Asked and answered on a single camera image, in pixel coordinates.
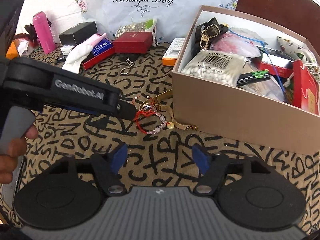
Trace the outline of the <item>person left hand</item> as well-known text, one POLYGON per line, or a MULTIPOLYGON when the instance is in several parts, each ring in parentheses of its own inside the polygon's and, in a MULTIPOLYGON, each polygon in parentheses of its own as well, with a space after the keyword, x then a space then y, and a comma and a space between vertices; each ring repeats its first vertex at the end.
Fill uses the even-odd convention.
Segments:
POLYGON ((12 174, 17 167, 18 157, 25 155, 27 152, 26 139, 36 139, 39 133, 34 125, 21 138, 13 139, 5 155, 1 155, 1 184, 9 184, 12 181, 12 174))

